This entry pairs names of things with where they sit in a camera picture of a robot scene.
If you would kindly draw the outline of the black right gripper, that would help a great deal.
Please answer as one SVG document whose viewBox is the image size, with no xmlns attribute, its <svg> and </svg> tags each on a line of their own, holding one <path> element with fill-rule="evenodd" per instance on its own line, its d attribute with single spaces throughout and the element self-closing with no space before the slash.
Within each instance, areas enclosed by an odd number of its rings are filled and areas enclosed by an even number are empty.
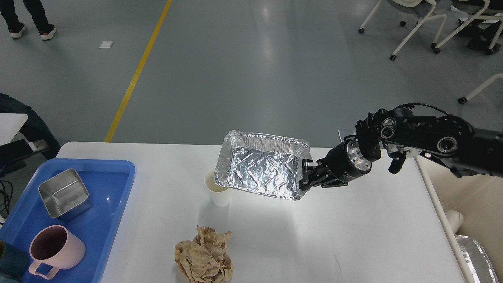
<svg viewBox="0 0 503 283">
<path fill-rule="evenodd" d="M 323 185 L 344 186 L 345 183 L 368 174 L 371 168 L 372 163 L 363 156 L 357 140 L 345 140 L 327 153 L 325 163 L 322 159 L 317 162 L 303 159 L 302 177 L 307 179 L 301 179 L 298 186 L 301 191 Z"/>
</svg>

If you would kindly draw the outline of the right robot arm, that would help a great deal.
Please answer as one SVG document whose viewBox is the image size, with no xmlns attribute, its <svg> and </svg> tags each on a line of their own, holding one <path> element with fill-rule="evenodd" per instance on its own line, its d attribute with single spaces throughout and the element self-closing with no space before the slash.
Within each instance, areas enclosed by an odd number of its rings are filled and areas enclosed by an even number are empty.
<svg viewBox="0 0 503 283">
<path fill-rule="evenodd" d="M 415 116 L 417 103 L 392 110 L 380 109 L 357 121 L 354 134 L 317 161 L 303 159 L 301 191 L 313 186 L 341 187 L 368 174 L 381 158 L 381 149 L 392 159 L 389 172 L 397 174 L 408 156 L 420 155 L 437 163 L 456 177 L 503 175 L 502 132 L 473 127 L 462 118 Z"/>
</svg>

